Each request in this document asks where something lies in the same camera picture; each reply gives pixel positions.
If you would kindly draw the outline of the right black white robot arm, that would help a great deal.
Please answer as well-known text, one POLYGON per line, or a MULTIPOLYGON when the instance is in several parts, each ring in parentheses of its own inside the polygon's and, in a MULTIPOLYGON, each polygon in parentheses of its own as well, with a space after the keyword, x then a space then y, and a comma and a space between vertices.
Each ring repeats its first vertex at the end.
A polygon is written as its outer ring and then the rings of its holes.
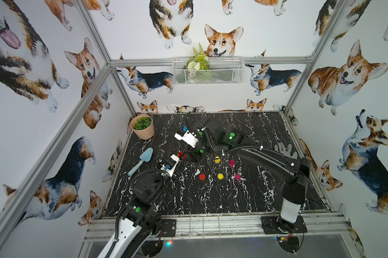
POLYGON ((244 133, 219 128, 214 134, 208 128, 190 129, 185 126, 182 139, 198 153, 213 152, 219 156, 236 155, 264 167, 284 181, 283 201, 275 226, 286 232, 296 227, 302 205, 306 201, 309 187, 310 162, 297 159, 288 150, 281 151, 281 144, 274 149, 262 146, 244 133))

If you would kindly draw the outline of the red paint jar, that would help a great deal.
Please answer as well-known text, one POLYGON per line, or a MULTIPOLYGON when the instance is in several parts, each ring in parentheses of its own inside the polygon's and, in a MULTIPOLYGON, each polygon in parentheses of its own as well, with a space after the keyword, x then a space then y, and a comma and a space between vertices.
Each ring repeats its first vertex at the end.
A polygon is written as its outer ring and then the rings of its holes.
POLYGON ((185 159, 187 157, 187 155, 184 153, 184 152, 179 152, 179 154, 177 155, 177 157, 179 159, 185 159))

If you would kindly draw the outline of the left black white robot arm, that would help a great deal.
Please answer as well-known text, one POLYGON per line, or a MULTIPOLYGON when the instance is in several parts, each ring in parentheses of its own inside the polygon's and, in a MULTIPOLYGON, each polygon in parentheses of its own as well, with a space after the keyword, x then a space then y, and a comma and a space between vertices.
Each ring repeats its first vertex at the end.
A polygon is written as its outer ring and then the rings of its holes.
POLYGON ((181 173, 181 159, 173 154, 161 168, 131 177, 132 196, 118 212, 114 234, 98 255, 100 258, 132 258, 147 239, 159 234, 161 215, 155 210, 155 201, 168 191, 167 183, 181 173))

